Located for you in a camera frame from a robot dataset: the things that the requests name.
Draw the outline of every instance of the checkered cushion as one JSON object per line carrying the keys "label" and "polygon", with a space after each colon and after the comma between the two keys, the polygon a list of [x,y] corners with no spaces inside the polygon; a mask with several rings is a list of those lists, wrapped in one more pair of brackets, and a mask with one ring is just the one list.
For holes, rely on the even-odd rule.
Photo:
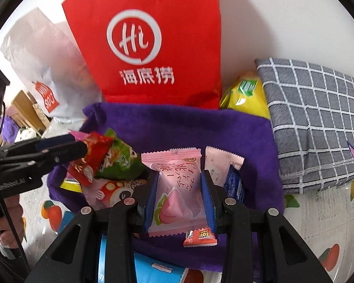
{"label": "checkered cushion", "polygon": [[256,60],[286,192],[354,178],[354,78],[307,62]]}

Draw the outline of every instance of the white plastic bag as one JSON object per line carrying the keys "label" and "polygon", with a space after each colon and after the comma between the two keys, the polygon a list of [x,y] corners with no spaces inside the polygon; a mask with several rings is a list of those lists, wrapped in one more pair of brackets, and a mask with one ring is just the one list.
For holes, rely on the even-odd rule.
{"label": "white plastic bag", "polygon": [[101,101],[79,49],[39,8],[14,24],[1,51],[47,116],[84,118],[82,109]]}

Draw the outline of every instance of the blue gripper pad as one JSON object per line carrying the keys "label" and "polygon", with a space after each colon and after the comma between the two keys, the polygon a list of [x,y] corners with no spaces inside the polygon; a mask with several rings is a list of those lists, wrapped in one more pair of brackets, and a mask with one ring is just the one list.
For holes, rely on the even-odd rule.
{"label": "blue gripper pad", "polygon": [[201,194],[203,200],[203,206],[205,208],[206,220],[208,227],[211,229],[212,233],[216,232],[216,221],[215,221],[215,208],[212,202],[210,190],[208,188],[206,176],[204,172],[201,172]]}
{"label": "blue gripper pad", "polygon": [[155,201],[156,201],[156,191],[157,191],[157,182],[159,180],[159,174],[151,174],[147,180],[147,184],[149,182],[152,183],[150,193],[148,195],[148,200],[146,203],[146,207],[144,208],[144,224],[143,228],[145,232],[148,232],[148,228],[152,224]]}

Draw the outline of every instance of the green snack package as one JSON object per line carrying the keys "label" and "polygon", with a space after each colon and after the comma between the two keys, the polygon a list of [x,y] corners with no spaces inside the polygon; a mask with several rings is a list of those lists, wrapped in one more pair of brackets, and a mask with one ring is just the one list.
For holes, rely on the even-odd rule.
{"label": "green snack package", "polygon": [[118,138],[113,129],[108,128],[104,136],[113,137],[114,140],[95,177],[112,180],[136,179],[146,169],[140,156]]}

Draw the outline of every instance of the white circle logo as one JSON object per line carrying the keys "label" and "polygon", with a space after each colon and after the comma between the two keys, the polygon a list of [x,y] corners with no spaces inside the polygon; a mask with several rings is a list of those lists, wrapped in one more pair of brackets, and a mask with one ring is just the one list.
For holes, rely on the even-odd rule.
{"label": "white circle logo", "polygon": [[[131,26],[131,34],[130,36],[127,36],[127,24],[124,23],[123,27],[122,27],[122,40],[119,42],[118,46],[120,48],[123,48],[124,50],[124,54],[121,53],[118,48],[115,46],[114,42],[113,42],[113,30],[115,28],[115,26],[123,19],[127,19],[127,18],[138,18],[140,20],[143,20],[144,22],[146,22],[154,35],[154,45],[153,48],[151,50],[151,52],[149,53],[149,55],[144,58],[143,60],[140,58],[132,58],[129,56],[129,50],[127,47],[127,43],[130,42],[131,43],[131,48],[133,50],[133,52],[137,51],[137,44],[135,42],[135,39],[137,38],[137,41],[139,43],[139,47],[141,49],[145,49],[148,47],[148,42],[147,43],[143,43],[143,31],[141,26],[138,26],[138,30],[139,33],[135,34],[135,24],[132,24]],[[128,9],[128,10],[124,10],[118,14],[116,14],[113,19],[110,20],[109,25],[108,25],[108,29],[106,30],[106,37],[108,39],[108,44],[111,48],[111,50],[114,52],[114,54],[121,59],[122,61],[131,64],[131,65],[144,65],[147,64],[151,61],[153,61],[156,56],[158,55],[160,48],[161,48],[161,30],[159,28],[159,25],[157,24],[156,20],[150,16],[148,13],[143,12],[142,10],[138,10],[138,9]]]}

